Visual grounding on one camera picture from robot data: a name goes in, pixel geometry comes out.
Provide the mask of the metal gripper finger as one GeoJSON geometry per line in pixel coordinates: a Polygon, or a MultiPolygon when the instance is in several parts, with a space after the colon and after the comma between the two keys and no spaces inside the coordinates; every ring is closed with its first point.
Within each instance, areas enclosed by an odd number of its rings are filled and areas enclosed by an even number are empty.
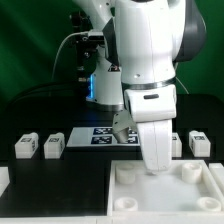
{"type": "Polygon", "coordinates": [[[129,138],[129,130],[137,131],[135,122],[127,110],[117,112],[113,117],[112,134],[119,143],[125,143],[129,138]]]}

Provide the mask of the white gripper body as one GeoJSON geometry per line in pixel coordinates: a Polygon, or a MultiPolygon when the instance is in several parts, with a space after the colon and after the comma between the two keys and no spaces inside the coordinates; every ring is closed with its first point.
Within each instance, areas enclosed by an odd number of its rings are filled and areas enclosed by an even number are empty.
{"type": "Polygon", "coordinates": [[[137,127],[142,157],[152,173],[165,171],[172,159],[172,119],[176,117],[176,87],[126,90],[125,106],[137,127]]]}

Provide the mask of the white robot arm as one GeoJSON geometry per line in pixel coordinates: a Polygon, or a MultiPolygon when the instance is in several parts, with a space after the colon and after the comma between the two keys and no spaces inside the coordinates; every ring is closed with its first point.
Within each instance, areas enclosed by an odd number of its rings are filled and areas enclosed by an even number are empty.
{"type": "Polygon", "coordinates": [[[176,62],[198,54],[206,26],[195,0],[73,0],[103,37],[87,101],[116,113],[113,134],[138,133],[151,172],[169,168],[176,62]]]}

